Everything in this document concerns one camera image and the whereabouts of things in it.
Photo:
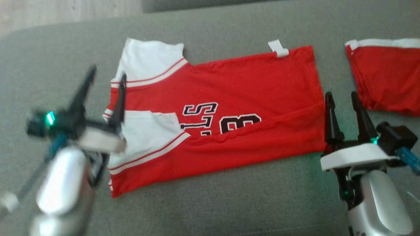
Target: red stripe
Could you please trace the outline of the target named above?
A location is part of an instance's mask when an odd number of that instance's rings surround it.
[[[160,74],[160,75],[157,75],[157,76],[155,76],[155,77],[153,77],[153,78],[150,78],[150,79],[141,79],[141,80],[134,80],[134,81],[127,81],[127,83],[134,83],[134,82],[141,82],[141,81],[148,81],[148,80],[152,80],[152,79],[155,79],[155,78],[157,78],[157,77],[160,77],[160,76],[162,76],[163,74],[165,74],[165,73],[167,73],[168,71],[170,71],[174,66],[176,66],[178,63],[180,63],[182,60],[184,60],[185,58],[181,58],[179,61],[177,61],[175,64],[173,64],[171,67],[169,67],[169,69],[168,70],[166,70],[165,72],[163,72],[162,74]],[[111,82],[111,84],[119,84],[120,82]]]
[[[154,151],[154,152],[151,152],[151,153],[149,153],[149,154],[147,154],[147,155],[145,155],[145,156],[142,156],[142,157],[139,157],[139,158],[137,158],[137,159],[135,159],[135,160],[132,160],[132,161],[130,161],[130,162],[127,162],[127,163],[124,163],[124,164],[122,164],[122,165],[119,165],[119,166],[117,166],[117,167],[114,167],[114,168],[110,168],[109,170],[115,170],[115,169],[118,169],[118,168],[120,168],[120,167],[123,167],[123,166],[125,166],[125,165],[127,165],[127,164],[130,164],[130,163],[133,163],[133,162],[136,162],[136,161],[138,161],[138,160],[140,160],[140,159],[143,159],[143,158],[145,158],[145,157],[148,157],[148,156],[150,156],[150,155],[152,155],[152,154],[154,154],[154,153],[157,153],[157,152],[160,152],[160,151],[162,151],[163,149],[165,149],[167,146],[169,146],[171,143],[173,143],[173,142],[175,142],[181,135],[183,135],[183,134],[185,134],[185,132],[182,132],[180,135],[178,135],[176,138],[174,138],[170,143],[168,143],[168,144],[166,144],[164,147],[162,147],[161,149],[158,149],[158,150],[156,150],[156,151]]]

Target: red fabric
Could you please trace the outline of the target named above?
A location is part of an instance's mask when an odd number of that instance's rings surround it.
[[[113,109],[117,89],[111,89]],[[203,122],[183,115],[184,106],[216,102],[210,128],[187,128],[191,137],[165,155],[111,175],[112,196],[155,182],[319,152],[324,143],[324,102],[312,47],[186,64],[155,84],[127,88],[126,110],[175,112],[180,123]],[[260,122],[221,134],[226,116],[257,114]],[[212,135],[202,136],[201,131]]]
[[[419,48],[349,45],[346,52],[366,108],[420,115]]]

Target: garment tag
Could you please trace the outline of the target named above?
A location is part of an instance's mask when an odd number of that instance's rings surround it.
[[[268,45],[270,46],[271,50],[273,52],[277,53],[277,57],[281,58],[281,57],[285,57],[289,55],[289,50],[287,50],[287,48],[283,48],[283,46],[280,43],[280,40],[273,40],[273,41],[269,41]]]

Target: gray fabric surface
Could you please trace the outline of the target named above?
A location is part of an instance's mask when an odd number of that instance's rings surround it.
[[[264,1],[267,0],[142,0],[142,8],[143,12],[150,13]]]
[[[350,92],[354,79],[344,42],[364,38],[419,37],[416,0],[280,1],[190,10],[139,18],[47,26],[0,41],[0,191],[17,192],[41,161],[46,143],[24,133],[30,107],[64,105],[89,64],[98,74],[87,103],[100,118],[109,99],[126,37],[185,44],[192,63],[270,51],[279,38],[291,49],[313,45],[324,92],[332,91],[347,138],[357,137]],[[420,134],[420,119],[369,112]],[[414,148],[420,155],[420,144]],[[390,170],[420,235],[419,178]],[[88,235],[346,235],[346,206],[333,173],[323,173],[319,153],[154,184],[111,199],[105,181],[97,191]],[[1,235],[22,235],[34,209],[32,191],[0,225]]]

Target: wooden floor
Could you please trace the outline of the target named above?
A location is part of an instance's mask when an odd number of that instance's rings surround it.
[[[0,0],[0,38],[34,26],[142,12],[141,0]]]

